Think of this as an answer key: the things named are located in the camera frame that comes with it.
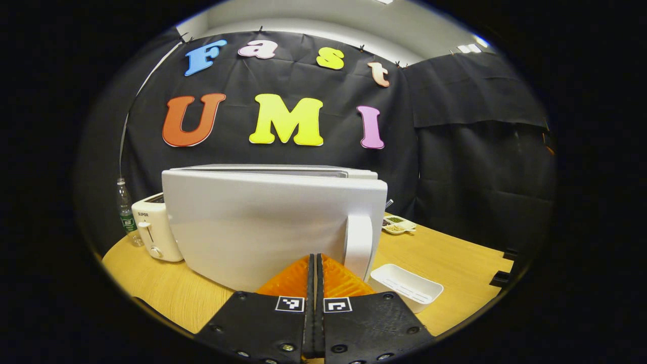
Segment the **ceiling light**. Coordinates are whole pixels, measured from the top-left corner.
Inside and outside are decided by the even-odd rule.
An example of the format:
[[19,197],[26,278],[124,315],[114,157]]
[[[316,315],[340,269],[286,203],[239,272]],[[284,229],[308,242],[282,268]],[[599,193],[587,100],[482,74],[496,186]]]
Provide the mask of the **ceiling light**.
[[476,43],[484,46],[485,48],[487,48],[489,46],[489,44],[486,41],[484,41],[483,39],[481,39],[478,36],[474,36],[474,39],[476,40]]
[[470,48],[470,50],[474,53],[480,53],[481,49],[479,47],[476,47],[476,44],[470,44],[467,47]]

